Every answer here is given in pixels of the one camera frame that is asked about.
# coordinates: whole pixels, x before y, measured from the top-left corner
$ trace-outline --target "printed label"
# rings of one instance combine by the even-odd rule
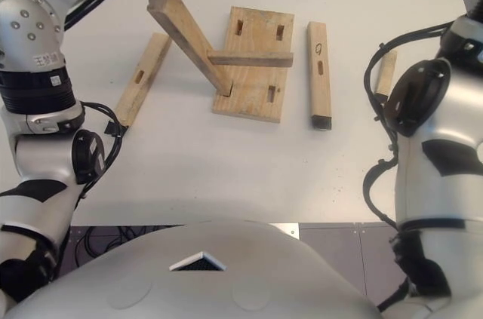
[[[46,53],[35,55],[33,60],[37,66],[50,66],[59,63],[60,58],[58,53]]]

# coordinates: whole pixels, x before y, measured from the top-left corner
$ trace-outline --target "wooden furniture part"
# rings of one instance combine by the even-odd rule
[[[229,96],[232,79],[222,66],[207,57],[212,51],[208,40],[182,0],[149,0],[148,12],[177,43],[222,95]]]
[[[115,108],[115,114],[123,126],[130,127],[133,124],[170,45],[169,36],[160,33],[152,34],[136,66],[136,71]]]
[[[392,77],[394,76],[395,62],[397,58],[398,52],[396,50],[391,50],[383,56],[380,62],[379,77],[377,79],[374,96],[381,103],[385,103],[391,93]]]
[[[325,24],[309,22],[307,38],[312,126],[315,129],[330,130],[332,129],[331,84]]]
[[[287,53],[291,49],[294,15],[232,7],[224,51]],[[227,66],[232,93],[217,93],[213,112],[280,122],[287,68]]]
[[[290,68],[294,62],[294,54],[259,51],[208,51],[208,59],[214,65]]]

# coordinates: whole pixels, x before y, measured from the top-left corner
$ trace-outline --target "handwritten number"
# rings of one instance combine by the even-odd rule
[[[322,44],[319,42],[316,46],[315,46],[315,53],[317,55],[320,55],[322,52]]]

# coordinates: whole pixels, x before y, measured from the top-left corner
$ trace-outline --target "wood grain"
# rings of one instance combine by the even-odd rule
[[[232,7],[225,51],[290,52],[294,15]],[[288,68],[227,66],[230,97],[216,94],[213,112],[278,123]]]
[[[395,63],[398,52],[391,50],[386,53],[380,62],[379,77],[376,84],[375,96],[381,103],[385,103],[391,93],[392,77],[394,76]]]
[[[222,95],[229,96],[232,79],[207,57],[213,50],[182,0],[149,0],[148,12]]]
[[[208,51],[208,59],[214,65],[268,66],[290,68],[294,62],[293,53],[261,51]]]
[[[119,122],[125,127],[130,127],[134,123],[170,45],[169,36],[160,33],[152,34],[133,76],[115,108]]]
[[[310,74],[310,107],[312,126],[317,129],[332,128],[331,83],[327,29],[324,23],[309,22],[307,26]]]

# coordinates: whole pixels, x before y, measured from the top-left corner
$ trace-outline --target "wooden stick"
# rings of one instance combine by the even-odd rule
[[[177,43],[214,87],[229,96],[232,80],[224,69],[215,66],[207,57],[213,50],[182,0],[149,0],[148,12]]]
[[[294,53],[262,51],[208,51],[208,59],[214,65],[268,66],[290,68]]]
[[[394,76],[395,62],[398,57],[396,50],[391,50],[383,56],[380,62],[379,78],[377,80],[374,96],[381,103],[385,103],[391,93],[392,77]]]
[[[115,108],[119,122],[125,127],[130,127],[134,123],[170,45],[169,36],[159,33],[152,34],[146,50],[136,66],[136,71]]]
[[[307,26],[309,42],[309,70],[312,126],[332,129],[331,85],[327,30],[324,23],[311,21]]]

